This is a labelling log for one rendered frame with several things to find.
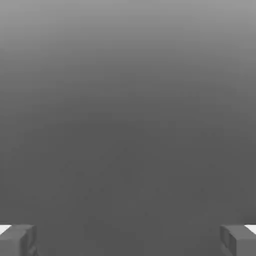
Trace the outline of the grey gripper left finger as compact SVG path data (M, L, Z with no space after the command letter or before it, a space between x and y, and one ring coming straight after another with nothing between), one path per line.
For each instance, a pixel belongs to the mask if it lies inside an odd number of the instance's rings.
M38 256L37 227L0 224L0 256Z

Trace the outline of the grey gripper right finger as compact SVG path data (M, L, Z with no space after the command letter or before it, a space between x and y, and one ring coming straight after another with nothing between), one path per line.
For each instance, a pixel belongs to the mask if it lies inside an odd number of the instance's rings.
M224 256L256 256L256 224L221 225L219 235Z

